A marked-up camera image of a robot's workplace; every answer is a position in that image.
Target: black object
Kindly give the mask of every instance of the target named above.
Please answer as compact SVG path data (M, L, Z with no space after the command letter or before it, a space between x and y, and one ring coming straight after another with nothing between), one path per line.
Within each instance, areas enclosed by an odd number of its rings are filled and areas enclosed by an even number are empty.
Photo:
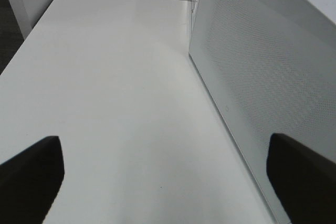
M42 223L63 177L57 136L40 140L0 165L0 223Z
M293 224L336 223L335 163L284 134L273 134L267 175Z

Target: white desk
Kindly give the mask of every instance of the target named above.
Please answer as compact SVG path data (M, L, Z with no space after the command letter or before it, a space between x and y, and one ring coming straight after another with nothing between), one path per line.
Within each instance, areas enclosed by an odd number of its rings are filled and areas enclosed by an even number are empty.
M54 0L0 76L0 163L61 139L44 223L274 222L188 57L186 9Z

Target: perforated panel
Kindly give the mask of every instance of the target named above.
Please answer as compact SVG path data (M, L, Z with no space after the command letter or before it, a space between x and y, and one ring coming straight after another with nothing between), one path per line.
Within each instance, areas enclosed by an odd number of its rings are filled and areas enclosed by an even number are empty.
M288 223L266 175L269 139L286 133L336 162L335 48L258 0L200 0L193 33L191 57L272 211Z

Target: dark floor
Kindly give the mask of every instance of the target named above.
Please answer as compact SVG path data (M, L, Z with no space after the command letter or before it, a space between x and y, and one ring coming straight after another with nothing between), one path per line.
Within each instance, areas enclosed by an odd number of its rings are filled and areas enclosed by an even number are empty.
M23 37L8 0L0 0L0 74L23 43Z

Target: white table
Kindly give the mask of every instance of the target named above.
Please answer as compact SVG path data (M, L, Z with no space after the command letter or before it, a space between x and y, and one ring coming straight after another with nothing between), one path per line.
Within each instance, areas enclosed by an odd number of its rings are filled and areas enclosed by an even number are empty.
M188 57L186 9L54 0L0 76L0 163L61 139L44 223L274 223Z

